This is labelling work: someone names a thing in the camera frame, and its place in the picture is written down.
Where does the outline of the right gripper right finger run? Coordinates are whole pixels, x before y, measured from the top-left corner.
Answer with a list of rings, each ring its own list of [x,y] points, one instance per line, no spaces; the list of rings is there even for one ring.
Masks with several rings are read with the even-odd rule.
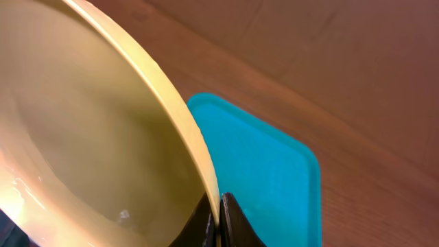
[[[219,233],[222,247],[266,247],[231,193],[222,195]]]

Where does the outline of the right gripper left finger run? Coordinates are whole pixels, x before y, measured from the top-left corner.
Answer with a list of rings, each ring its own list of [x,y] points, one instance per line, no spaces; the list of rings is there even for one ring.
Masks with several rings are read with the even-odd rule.
[[[216,247],[215,220],[206,194],[169,247]]]

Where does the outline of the yellow-green plate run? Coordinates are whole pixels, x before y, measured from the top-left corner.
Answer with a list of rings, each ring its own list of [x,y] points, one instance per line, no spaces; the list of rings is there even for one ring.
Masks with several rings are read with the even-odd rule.
[[[1,2],[1,210],[38,246],[169,246],[211,157],[159,65],[88,1]]]

